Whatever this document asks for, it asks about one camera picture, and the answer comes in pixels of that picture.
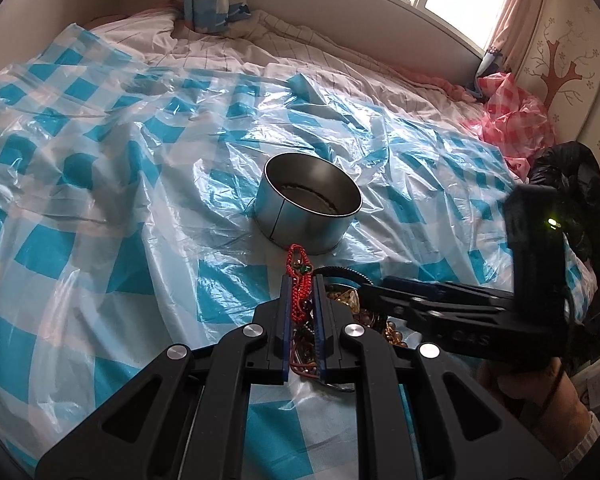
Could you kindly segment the right human hand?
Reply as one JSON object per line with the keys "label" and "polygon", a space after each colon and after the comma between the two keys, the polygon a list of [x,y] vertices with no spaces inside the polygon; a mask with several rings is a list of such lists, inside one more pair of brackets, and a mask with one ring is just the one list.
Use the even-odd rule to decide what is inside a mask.
{"label": "right human hand", "polygon": [[528,427],[561,462],[579,463],[600,437],[600,420],[581,402],[559,358],[552,359],[542,372],[513,375],[483,362],[478,378],[501,401],[532,406]]}

